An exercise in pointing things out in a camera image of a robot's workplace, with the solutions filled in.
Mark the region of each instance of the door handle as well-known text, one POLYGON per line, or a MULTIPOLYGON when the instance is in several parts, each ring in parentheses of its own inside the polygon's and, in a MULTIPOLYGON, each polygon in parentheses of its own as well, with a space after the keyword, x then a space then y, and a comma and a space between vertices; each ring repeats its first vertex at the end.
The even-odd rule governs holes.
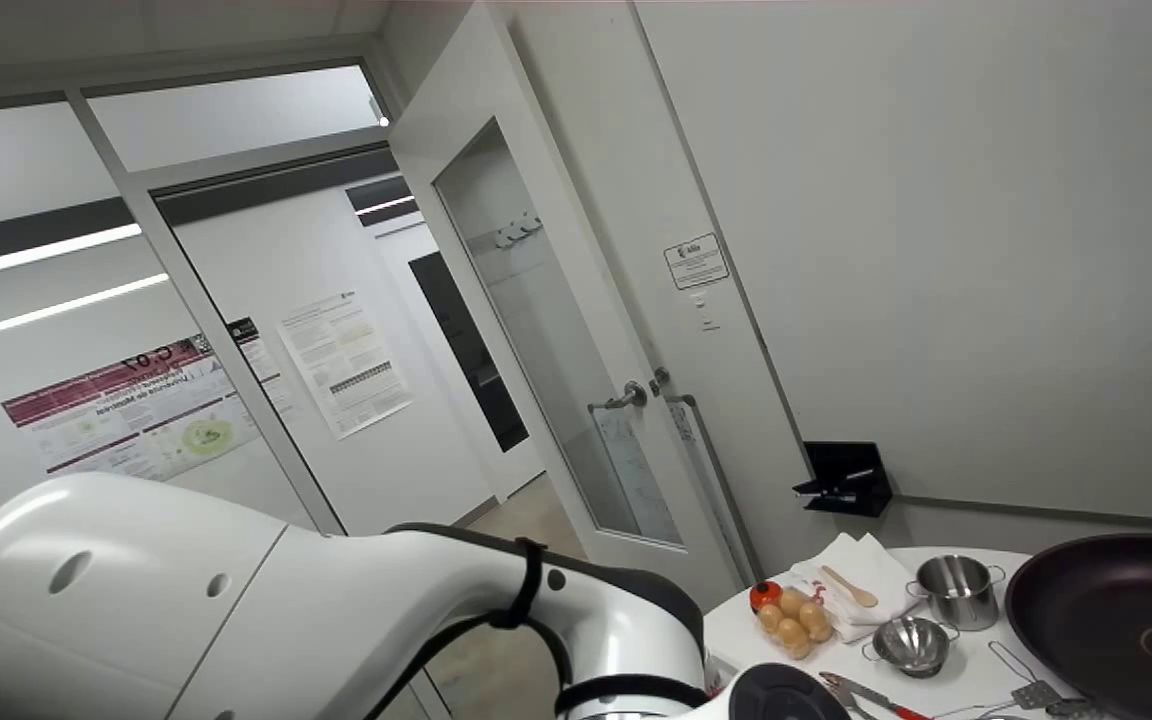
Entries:
POLYGON ((643 408, 643 405, 650 405, 650 389, 643 383, 625 383, 622 395, 610 395, 610 399, 601 399, 592 408, 643 408))

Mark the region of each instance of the frying pan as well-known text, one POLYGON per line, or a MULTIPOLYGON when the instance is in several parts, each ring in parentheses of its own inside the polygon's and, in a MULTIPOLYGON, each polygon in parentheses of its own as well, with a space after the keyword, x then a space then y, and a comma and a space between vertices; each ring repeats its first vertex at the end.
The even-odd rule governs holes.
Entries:
POLYGON ((1019 644, 1126 720, 1152 720, 1152 536, 1034 557, 1007 583, 1019 644))

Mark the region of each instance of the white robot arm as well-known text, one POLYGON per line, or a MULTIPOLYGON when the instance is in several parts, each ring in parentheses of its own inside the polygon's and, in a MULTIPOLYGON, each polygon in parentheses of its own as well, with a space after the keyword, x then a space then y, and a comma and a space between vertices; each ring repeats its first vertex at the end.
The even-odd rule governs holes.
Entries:
POLYGON ((0 716, 375 716, 482 621, 544 635, 572 720, 722 720, 776 683, 766 668, 709 701, 680 588, 526 542, 315 536, 126 477, 0 510, 0 716))

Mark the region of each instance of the ceiling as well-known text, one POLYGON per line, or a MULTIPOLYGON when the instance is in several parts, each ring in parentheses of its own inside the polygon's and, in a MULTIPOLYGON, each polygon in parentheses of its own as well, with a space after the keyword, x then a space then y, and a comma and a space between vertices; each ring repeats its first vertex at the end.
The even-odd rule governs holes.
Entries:
POLYGON ((0 0, 0 97, 366 53, 391 0, 0 0))

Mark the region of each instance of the metal bowl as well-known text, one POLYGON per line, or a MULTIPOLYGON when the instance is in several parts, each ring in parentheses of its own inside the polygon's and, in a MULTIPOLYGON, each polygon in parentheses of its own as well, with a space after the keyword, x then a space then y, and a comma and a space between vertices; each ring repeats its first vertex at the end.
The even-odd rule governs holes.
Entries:
POLYGON ((949 656, 949 634, 922 618, 898 618, 871 634, 871 650, 906 677, 938 677, 949 656))

